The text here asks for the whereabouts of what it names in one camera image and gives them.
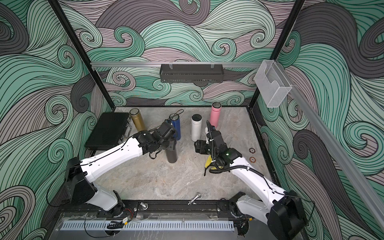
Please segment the yellow cleaning cloth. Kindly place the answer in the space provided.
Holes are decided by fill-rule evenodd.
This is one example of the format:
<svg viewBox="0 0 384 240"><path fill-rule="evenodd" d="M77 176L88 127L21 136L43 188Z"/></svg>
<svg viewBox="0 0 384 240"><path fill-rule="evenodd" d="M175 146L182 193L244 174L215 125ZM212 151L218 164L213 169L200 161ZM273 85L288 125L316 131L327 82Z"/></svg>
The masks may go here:
<svg viewBox="0 0 384 240"><path fill-rule="evenodd" d="M211 156L208 157L205 163L204 177L207 175L207 172L211 174L220 174L222 171L219 170L220 165L216 160L213 160Z"/></svg>

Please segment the black wall shelf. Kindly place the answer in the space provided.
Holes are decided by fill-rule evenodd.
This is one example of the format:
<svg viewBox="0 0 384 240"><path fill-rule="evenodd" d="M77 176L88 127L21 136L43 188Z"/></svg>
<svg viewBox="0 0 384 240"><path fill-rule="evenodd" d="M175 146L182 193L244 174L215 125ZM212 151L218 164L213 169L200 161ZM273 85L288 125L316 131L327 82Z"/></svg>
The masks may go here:
<svg viewBox="0 0 384 240"><path fill-rule="evenodd" d="M163 64L160 68L163 83L221 83L224 68L215 64Z"/></svg>

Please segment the gold thermos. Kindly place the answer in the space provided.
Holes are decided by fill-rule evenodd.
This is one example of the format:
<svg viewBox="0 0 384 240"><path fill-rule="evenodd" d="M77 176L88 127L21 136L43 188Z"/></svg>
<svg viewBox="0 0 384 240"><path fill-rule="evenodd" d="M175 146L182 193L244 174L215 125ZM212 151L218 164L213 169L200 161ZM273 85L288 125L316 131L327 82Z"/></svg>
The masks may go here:
<svg viewBox="0 0 384 240"><path fill-rule="evenodd" d="M138 108L131 109L129 114L138 132L147 130L141 112Z"/></svg>

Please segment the white thermos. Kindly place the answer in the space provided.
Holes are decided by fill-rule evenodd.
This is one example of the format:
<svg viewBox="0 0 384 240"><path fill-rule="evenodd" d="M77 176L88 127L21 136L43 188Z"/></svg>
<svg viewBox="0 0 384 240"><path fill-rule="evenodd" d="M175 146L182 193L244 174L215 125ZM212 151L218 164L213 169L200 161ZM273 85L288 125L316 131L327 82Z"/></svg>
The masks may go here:
<svg viewBox="0 0 384 240"><path fill-rule="evenodd" d="M200 114L192 115L191 122L191 139L193 142L196 142L201 138L202 116Z"/></svg>

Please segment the clear plastic wall holder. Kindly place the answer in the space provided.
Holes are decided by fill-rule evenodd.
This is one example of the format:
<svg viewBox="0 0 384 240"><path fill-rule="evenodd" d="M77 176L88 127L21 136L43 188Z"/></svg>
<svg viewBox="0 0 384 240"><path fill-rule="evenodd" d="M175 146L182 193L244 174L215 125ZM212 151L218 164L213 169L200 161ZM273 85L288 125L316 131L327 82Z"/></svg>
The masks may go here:
<svg viewBox="0 0 384 240"><path fill-rule="evenodd" d="M268 108L278 108L292 89L283 65L274 60L264 60L254 80Z"/></svg>

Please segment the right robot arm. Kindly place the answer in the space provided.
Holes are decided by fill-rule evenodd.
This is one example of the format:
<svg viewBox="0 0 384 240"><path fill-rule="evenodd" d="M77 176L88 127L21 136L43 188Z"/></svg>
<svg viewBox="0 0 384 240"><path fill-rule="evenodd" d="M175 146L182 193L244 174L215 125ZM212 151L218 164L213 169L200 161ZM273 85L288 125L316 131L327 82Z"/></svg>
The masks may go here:
<svg viewBox="0 0 384 240"><path fill-rule="evenodd" d="M294 191L287 192L255 170L243 155L224 142L220 131L207 124L206 140L194 143L196 153L209 155L205 172L232 173L242 180L258 197L241 195L235 206L241 214L266 224L278 240L292 240L308 223L303 200Z"/></svg>

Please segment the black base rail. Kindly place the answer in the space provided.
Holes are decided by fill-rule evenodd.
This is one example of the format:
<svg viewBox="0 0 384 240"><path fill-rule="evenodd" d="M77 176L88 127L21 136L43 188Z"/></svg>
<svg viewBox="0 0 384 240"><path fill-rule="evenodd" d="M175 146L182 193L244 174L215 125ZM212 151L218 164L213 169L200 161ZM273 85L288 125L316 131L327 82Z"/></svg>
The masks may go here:
<svg viewBox="0 0 384 240"><path fill-rule="evenodd" d="M79 206L60 207L62 212L71 213L95 213L98 218L123 219L136 218L138 215L149 216L166 214L205 214L218 218L245 218L246 216L256 218L260 207L266 210L262 217L278 220L298 220L305 216L302 201L297 197L283 196L279 201L273 200L272 208L268 210L260 200L254 200L243 192L239 192L232 198L220 200L195 200L189 204L187 200L123 200L111 210L106 211L101 207L91 204Z"/></svg>

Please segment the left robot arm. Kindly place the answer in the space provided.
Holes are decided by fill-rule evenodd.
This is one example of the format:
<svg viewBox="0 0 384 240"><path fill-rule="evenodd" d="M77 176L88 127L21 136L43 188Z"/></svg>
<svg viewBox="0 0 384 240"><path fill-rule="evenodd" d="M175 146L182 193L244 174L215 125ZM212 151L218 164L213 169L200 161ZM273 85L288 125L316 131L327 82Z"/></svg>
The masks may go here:
<svg viewBox="0 0 384 240"><path fill-rule="evenodd" d="M156 155L166 149L177 130L171 121L165 120L153 131L140 131L122 144L99 155L68 161L65 173L65 185L69 203L73 206L90 204L101 208L110 216L121 215L125 205L116 191L109 191L95 183L106 172L120 166L128 160L145 154Z"/></svg>

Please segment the black case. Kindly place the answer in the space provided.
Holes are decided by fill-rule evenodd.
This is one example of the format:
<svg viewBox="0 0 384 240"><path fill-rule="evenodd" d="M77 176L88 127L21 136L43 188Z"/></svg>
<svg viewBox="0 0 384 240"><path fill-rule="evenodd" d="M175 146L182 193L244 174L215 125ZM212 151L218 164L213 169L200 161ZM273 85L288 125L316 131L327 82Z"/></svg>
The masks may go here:
<svg viewBox="0 0 384 240"><path fill-rule="evenodd" d="M118 145L129 125L128 113L103 113L85 147L94 151L106 151Z"/></svg>

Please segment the black thermos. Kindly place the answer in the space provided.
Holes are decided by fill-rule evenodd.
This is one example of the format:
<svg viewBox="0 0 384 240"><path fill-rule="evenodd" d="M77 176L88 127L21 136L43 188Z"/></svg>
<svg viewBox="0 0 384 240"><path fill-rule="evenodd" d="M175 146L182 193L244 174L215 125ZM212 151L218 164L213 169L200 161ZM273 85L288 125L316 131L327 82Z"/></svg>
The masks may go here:
<svg viewBox="0 0 384 240"><path fill-rule="evenodd" d="M178 160L176 144L177 144L176 139L171 138L169 146L165 149L167 160L171 164L175 163Z"/></svg>

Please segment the pink thermos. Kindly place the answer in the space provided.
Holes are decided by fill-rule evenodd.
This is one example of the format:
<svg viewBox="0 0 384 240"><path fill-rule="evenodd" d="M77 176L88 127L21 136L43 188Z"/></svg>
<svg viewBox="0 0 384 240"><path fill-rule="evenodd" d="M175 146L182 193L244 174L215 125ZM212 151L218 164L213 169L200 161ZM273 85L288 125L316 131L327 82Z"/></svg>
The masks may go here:
<svg viewBox="0 0 384 240"><path fill-rule="evenodd" d="M219 119L221 114L222 104L219 102L212 103L211 114L210 114L210 124L216 129L219 126Z"/></svg>

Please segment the blue thermos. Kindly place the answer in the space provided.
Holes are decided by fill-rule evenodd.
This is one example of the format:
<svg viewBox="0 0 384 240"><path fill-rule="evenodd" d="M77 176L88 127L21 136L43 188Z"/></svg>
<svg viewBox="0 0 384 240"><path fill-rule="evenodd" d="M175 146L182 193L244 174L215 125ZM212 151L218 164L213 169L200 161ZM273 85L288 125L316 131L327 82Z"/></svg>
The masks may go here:
<svg viewBox="0 0 384 240"><path fill-rule="evenodd" d="M181 122L180 122L180 115L177 113L170 114L169 116L172 126L176 129L176 133L174 134L174 138L179 141L181 139Z"/></svg>

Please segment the silver bolt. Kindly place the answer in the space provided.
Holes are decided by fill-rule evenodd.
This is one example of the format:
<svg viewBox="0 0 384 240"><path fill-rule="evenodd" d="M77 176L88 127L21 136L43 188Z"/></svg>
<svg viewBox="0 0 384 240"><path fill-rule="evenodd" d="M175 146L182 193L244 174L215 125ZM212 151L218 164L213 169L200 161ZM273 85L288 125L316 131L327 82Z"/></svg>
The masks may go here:
<svg viewBox="0 0 384 240"><path fill-rule="evenodd" d="M195 197L193 197L189 202L188 205L196 205L196 200L201 198L202 195L200 193L197 193Z"/></svg>

